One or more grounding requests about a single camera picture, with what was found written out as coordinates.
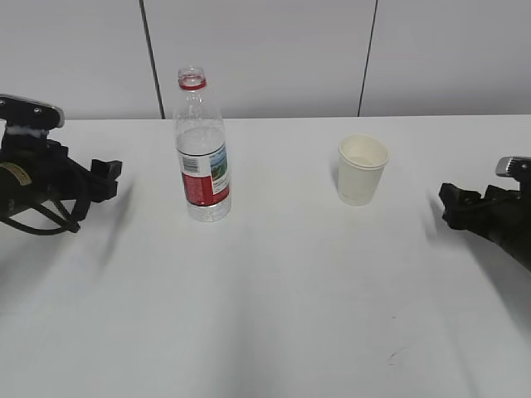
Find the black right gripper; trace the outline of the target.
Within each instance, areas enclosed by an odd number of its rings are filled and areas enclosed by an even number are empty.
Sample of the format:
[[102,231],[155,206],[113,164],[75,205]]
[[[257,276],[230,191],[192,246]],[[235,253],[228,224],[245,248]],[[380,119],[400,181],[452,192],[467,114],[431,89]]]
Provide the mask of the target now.
[[530,244],[530,192],[489,185],[482,196],[444,182],[442,218],[453,230],[469,231],[497,245]]

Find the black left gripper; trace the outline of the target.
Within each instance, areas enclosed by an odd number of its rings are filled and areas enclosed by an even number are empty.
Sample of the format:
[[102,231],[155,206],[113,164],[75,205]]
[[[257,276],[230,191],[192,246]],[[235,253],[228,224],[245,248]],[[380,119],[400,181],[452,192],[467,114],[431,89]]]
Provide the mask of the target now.
[[91,201],[117,195],[123,163],[93,159],[90,170],[68,157],[68,147],[45,137],[5,133],[1,143],[1,214],[14,216],[48,200],[76,203],[74,216],[84,216]]

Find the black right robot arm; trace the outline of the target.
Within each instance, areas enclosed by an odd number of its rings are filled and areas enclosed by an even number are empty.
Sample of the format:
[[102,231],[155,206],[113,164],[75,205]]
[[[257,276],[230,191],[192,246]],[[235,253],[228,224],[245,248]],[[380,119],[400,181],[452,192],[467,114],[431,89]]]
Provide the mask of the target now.
[[489,185],[485,193],[443,183],[442,219],[452,229],[469,231],[495,243],[530,269],[530,195]]

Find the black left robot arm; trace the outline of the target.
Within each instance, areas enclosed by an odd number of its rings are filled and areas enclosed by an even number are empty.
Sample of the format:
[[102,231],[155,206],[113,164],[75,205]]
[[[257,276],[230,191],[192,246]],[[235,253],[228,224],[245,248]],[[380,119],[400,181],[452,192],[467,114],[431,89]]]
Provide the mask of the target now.
[[[68,147],[45,137],[4,134],[1,143],[1,222],[33,235],[77,232],[93,203],[117,195],[121,161],[94,159],[89,169],[69,158]],[[39,230],[13,220],[34,210],[57,224]]]

